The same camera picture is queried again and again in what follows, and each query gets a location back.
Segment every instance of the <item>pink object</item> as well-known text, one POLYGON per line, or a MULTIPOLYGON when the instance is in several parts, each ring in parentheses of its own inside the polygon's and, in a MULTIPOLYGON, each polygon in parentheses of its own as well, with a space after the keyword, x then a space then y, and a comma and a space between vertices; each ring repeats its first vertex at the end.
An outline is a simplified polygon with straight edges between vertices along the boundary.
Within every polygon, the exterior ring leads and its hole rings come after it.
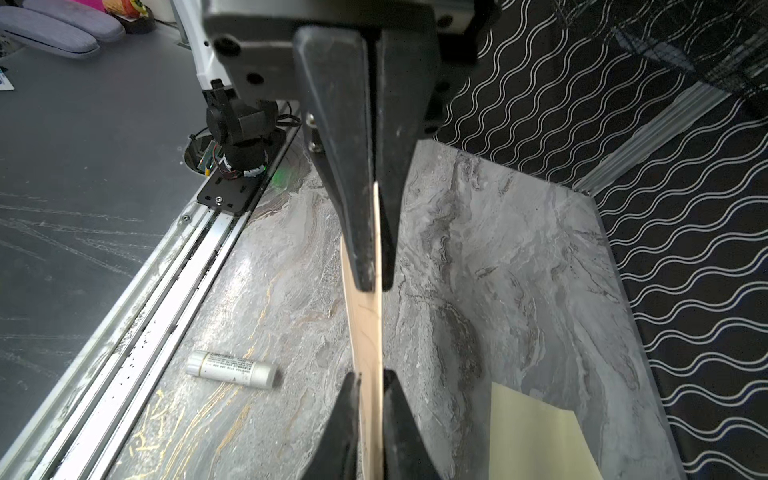
POLYGON ((101 0, 74 0, 77 3, 88 5, 89 7, 96 8, 100 12, 104 12, 104 3, 101 0))

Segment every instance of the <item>gray cushion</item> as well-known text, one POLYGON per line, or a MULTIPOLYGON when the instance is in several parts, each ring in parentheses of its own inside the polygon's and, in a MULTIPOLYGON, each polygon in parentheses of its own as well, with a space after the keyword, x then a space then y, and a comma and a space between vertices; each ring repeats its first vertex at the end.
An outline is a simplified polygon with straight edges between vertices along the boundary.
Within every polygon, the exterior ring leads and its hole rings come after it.
POLYGON ((0 7, 0 30, 25 45, 68 57, 98 50, 93 35, 26 8, 0 7))
POLYGON ((125 34, 123 25, 111 15, 71 0, 26 0, 23 6, 80 28, 99 41, 117 41, 125 34))

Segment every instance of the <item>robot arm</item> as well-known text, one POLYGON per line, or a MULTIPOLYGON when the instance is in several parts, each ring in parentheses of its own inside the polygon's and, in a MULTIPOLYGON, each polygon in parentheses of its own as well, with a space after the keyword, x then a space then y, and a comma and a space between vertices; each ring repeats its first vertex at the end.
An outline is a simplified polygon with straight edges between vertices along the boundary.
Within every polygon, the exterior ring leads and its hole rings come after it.
POLYGON ((208 127, 236 169, 263 163, 273 101, 300 100, 306 148, 362 291, 373 289, 379 183, 389 290, 415 143, 445 122, 445 106, 477 62, 478 40, 499 15, 494 0, 205 0, 202 12, 199 0, 174 1, 190 33, 208 127))
POLYGON ((232 81, 230 81, 227 70, 216 58, 216 52, 203 30, 202 0, 172 1, 189 40, 200 88, 203 91, 211 90, 213 88, 212 82, 215 80, 221 81, 224 87, 231 88, 232 81))

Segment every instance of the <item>black mounting plate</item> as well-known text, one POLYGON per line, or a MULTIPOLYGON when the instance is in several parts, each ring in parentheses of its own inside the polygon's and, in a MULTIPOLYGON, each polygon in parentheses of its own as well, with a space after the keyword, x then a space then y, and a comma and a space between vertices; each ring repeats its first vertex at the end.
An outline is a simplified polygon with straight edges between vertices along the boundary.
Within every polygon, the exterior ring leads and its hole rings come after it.
POLYGON ((200 189, 197 201, 206 207, 240 215, 248 208, 253 194, 265 178, 266 175, 261 174, 258 177, 238 177, 228 180, 217 168, 200 189))

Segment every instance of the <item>white cylindrical battery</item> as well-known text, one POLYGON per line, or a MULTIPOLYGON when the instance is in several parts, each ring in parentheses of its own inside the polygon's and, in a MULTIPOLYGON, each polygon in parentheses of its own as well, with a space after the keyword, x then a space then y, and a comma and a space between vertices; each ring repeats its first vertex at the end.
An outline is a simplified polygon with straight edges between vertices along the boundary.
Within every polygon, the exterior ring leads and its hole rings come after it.
POLYGON ((236 356, 195 350, 187 359, 187 373, 204 379, 271 389, 277 367, 270 363, 251 362, 236 356))

